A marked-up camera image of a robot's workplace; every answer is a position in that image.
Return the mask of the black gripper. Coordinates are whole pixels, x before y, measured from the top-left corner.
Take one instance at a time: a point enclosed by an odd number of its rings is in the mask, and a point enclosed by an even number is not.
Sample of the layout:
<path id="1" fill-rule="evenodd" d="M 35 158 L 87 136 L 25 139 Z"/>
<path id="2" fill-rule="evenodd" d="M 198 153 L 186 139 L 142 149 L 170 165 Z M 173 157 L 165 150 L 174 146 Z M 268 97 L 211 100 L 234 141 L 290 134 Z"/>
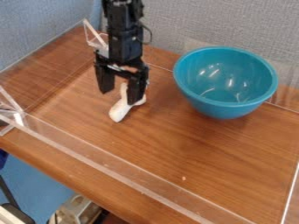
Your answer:
<path id="1" fill-rule="evenodd" d="M 109 36 L 109 50 L 97 50 L 98 87 L 103 94 L 115 88 L 115 76 L 129 80 L 127 103 L 134 105 L 146 93 L 149 66 L 142 61 L 145 27 Z"/>

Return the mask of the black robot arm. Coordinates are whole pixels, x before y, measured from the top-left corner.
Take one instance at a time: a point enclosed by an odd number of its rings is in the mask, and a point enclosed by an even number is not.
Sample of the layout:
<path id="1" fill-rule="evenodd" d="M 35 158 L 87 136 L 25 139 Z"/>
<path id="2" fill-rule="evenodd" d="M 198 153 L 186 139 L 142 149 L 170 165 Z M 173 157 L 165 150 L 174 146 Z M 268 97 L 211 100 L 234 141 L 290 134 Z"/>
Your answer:
<path id="1" fill-rule="evenodd" d="M 102 0 L 107 18 L 109 56 L 95 51 L 98 87 L 105 94 L 115 88 L 115 77 L 127 79 L 127 104 L 134 105 L 146 95 L 149 65 L 143 62 L 145 16 L 142 0 Z"/>

